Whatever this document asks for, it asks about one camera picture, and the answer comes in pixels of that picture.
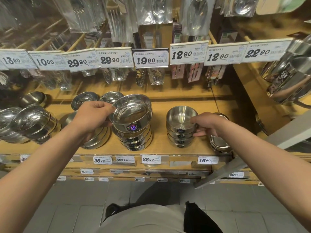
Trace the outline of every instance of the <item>tiled floor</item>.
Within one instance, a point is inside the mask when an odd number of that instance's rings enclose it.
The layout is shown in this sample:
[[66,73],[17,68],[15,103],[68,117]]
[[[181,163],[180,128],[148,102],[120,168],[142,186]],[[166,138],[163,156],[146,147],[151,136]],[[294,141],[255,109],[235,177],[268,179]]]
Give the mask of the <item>tiled floor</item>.
[[143,202],[145,191],[155,189],[166,196],[168,204],[185,206],[188,200],[196,202],[224,233],[307,233],[265,187],[210,184],[194,189],[191,184],[153,184],[132,181],[57,181],[24,232],[95,232],[109,204]]

